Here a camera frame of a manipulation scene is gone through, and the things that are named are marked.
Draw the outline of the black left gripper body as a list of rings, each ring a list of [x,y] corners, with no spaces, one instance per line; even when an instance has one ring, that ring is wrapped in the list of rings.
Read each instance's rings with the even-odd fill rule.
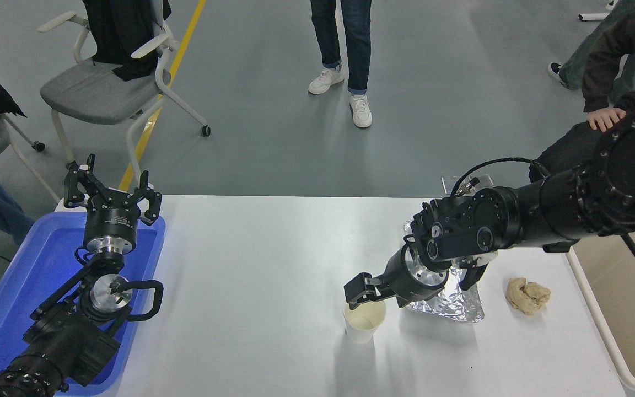
[[[109,206],[103,201],[88,199],[84,239],[105,236],[136,239],[140,215],[136,205],[131,208]]]

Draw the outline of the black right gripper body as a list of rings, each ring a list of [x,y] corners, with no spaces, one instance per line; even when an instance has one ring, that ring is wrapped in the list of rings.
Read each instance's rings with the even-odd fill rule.
[[[395,294],[401,308],[411,302],[432,299],[443,289],[443,272],[428,269],[409,247],[402,247],[388,260],[379,279]]]

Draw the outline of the seated person's hand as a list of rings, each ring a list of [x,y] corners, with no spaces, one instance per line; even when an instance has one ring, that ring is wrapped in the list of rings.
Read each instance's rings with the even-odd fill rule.
[[[620,122],[627,116],[627,112],[620,108],[608,106],[600,110],[590,111],[587,113],[587,121],[594,131],[605,133],[612,128],[615,123]]]

